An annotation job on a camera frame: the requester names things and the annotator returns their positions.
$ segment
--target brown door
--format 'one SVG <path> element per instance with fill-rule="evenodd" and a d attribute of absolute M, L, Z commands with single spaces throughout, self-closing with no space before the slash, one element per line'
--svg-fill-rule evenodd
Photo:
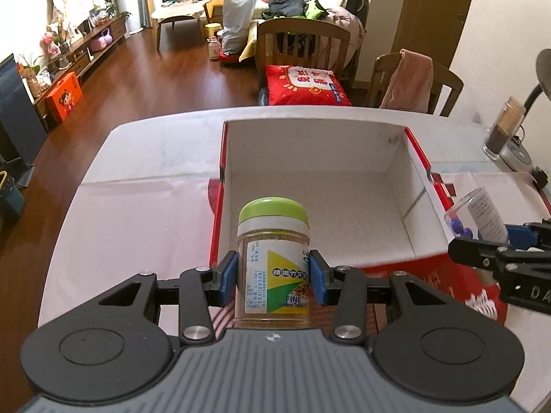
<path fill-rule="evenodd" d="M 404 0 L 393 52 L 406 48 L 450 67 L 471 0 Z"/>

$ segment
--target teal trash bin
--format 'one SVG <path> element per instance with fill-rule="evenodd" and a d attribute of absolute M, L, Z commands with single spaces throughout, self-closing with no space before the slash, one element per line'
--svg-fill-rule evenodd
<path fill-rule="evenodd" d="M 13 177 L 6 171 L 0 172 L 0 215 L 7 221 L 16 221 L 21 217 L 25 199 L 15 185 Z"/>

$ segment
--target small round table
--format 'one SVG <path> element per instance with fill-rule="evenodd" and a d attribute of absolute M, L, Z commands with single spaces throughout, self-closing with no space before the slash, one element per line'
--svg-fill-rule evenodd
<path fill-rule="evenodd" d="M 181 3 L 173 3 L 170 6 L 157 9 L 151 14 L 151 18 L 157 20 L 157 51 L 159 51 L 159 46 L 161 45 L 161 25 L 165 23 L 172 22 L 173 31 L 174 23 L 181 20 L 195 19 L 199 24 L 199 31 L 201 35 L 203 33 L 201 26 L 201 15 L 205 12 L 207 16 L 207 23 L 210 23 L 208 17 L 208 11 L 205 11 L 205 5 L 210 2 L 210 0 L 201 0 L 197 3 L 192 3 L 190 1 L 185 1 Z"/>

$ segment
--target purple candy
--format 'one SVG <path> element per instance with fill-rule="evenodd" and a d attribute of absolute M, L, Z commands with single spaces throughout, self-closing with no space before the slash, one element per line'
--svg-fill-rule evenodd
<path fill-rule="evenodd" d="M 473 238 L 473 231 L 470 228 L 465 228 L 463 232 L 461 233 L 462 237 L 466 237 L 467 239 Z"/>
<path fill-rule="evenodd" d="M 454 230 L 455 234 L 461 234 L 463 233 L 463 223 L 459 220 L 459 218 L 452 218 L 450 220 L 451 229 Z"/>

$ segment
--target green and white jar lid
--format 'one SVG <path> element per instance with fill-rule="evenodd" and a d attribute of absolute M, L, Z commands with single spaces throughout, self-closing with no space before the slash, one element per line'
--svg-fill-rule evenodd
<path fill-rule="evenodd" d="M 238 236 L 258 230 L 294 231 L 308 237 L 308 214 L 302 205 L 291 199 L 256 199 L 239 213 Z"/>

